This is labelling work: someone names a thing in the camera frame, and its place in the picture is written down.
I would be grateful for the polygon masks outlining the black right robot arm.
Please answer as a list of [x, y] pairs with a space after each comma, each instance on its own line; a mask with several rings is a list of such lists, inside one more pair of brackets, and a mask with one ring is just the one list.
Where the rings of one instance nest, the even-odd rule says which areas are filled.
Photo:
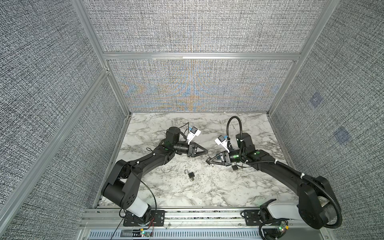
[[268, 152], [257, 150], [249, 134], [237, 134], [238, 150], [226, 150], [209, 157], [209, 165], [229, 166], [244, 163], [261, 171], [291, 189], [298, 197], [298, 213], [310, 227], [336, 229], [343, 223], [342, 209], [330, 182], [302, 173], [275, 159]]

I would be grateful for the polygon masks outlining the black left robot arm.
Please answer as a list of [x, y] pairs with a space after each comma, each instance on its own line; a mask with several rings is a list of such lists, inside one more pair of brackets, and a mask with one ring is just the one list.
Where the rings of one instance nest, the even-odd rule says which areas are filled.
[[134, 161], [119, 160], [115, 163], [102, 187], [102, 196], [125, 211], [127, 217], [133, 217], [134, 222], [150, 222], [155, 217], [152, 207], [138, 197], [143, 176], [166, 165], [175, 155], [185, 154], [189, 158], [206, 155], [208, 150], [193, 142], [193, 138], [200, 134], [196, 127], [190, 128], [187, 135], [178, 127], [170, 127], [165, 139], [149, 154]]

